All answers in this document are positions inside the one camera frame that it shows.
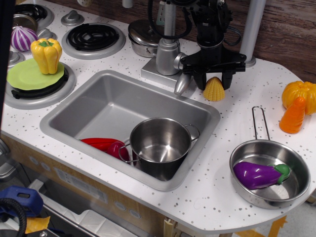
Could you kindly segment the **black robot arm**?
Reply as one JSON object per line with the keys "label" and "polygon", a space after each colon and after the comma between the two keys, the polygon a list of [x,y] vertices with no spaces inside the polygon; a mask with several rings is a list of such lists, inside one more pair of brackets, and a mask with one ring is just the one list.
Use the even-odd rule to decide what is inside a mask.
{"label": "black robot arm", "polygon": [[246,55],[228,50],[224,33],[230,29],[232,12],[224,0],[173,0],[189,10],[197,28],[200,51],[180,60],[182,71],[193,77],[199,89],[205,90],[206,74],[221,73],[223,88],[229,89],[233,75],[245,71]]}

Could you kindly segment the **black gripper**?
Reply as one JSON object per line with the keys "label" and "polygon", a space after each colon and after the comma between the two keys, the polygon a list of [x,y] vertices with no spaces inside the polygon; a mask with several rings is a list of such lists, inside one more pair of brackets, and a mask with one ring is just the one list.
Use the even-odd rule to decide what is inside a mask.
{"label": "black gripper", "polygon": [[246,56],[226,49],[223,45],[216,48],[201,48],[199,52],[180,60],[183,71],[193,73],[194,81],[200,90],[205,90],[206,73],[222,73],[222,86],[229,89],[233,75],[244,72]]}

